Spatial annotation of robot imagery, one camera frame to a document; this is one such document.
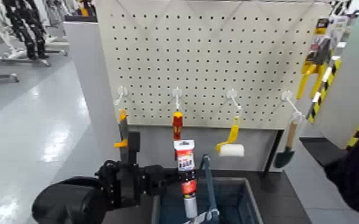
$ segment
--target packaged tool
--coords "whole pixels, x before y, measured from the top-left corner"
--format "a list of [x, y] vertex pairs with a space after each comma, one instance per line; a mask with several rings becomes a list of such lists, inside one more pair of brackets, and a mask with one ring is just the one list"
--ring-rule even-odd
[[174, 142], [178, 171], [189, 173], [185, 182], [181, 184], [182, 194], [184, 196], [185, 213], [189, 219], [197, 217], [196, 178], [192, 172], [195, 169], [195, 161], [193, 157], [194, 147], [195, 143], [193, 140]]

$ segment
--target paint roller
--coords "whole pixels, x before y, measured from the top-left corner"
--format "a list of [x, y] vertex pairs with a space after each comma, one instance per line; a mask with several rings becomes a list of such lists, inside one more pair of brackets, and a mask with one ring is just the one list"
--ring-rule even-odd
[[220, 157], [232, 156], [243, 157], [245, 149], [241, 144], [232, 144], [237, 140], [239, 131], [240, 117], [234, 117], [233, 125], [228, 135], [228, 139], [225, 142], [218, 143], [216, 145], [216, 151]]

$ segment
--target gray floor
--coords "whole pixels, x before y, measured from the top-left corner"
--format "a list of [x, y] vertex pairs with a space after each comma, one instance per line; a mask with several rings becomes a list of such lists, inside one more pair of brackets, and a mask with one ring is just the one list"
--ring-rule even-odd
[[[16, 72], [21, 79], [0, 81], [0, 223], [34, 223], [30, 206], [41, 189], [73, 175], [92, 175], [106, 159], [70, 60], [51, 57], [49, 68], [0, 66], [0, 73]], [[286, 173], [312, 223], [359, 223], [359, 214], [302, 144], [294, 147]]]

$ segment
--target yellow screwdriver handle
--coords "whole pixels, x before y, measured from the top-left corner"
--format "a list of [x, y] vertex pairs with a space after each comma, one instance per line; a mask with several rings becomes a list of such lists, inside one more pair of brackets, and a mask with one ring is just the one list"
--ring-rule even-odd
[[310, 91], [310, 98], [313, 99], [314, 95], [316, 95], [316, 92], [318, 91], [320, 84], [321, 84], [321, 80], [323, 79], [324, 73], [326, 72], [327, 69], [327, 65], [326, 63], [324, 63], [322, 66], [319, 66], [318, 68], [318, 72], [317, 72], [317, 79], [316, 82], [314, 83], [314, 86], [312, 88], [312, 90]]
[[317, 65], [313, 64], [309, 67], [309, 69], [302, 76], [301, 84], [299, 84], [298, 94], [296, 95], [296, 99], [301, 99], [304, 94], [304, 89], [306, 83], [308, 82], [309, 76], [316, 70]]

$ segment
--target white pegboard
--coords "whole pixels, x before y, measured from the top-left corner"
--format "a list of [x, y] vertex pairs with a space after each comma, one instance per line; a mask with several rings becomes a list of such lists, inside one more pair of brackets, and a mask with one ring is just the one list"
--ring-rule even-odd
[[229, 127], [238, 92], [241, 127], [284, 129], [317, 19], [330, 7], [311, 2], [97, 1], [112, 95], [132, 125], [171, 125], [182, 89], [184, 126]]

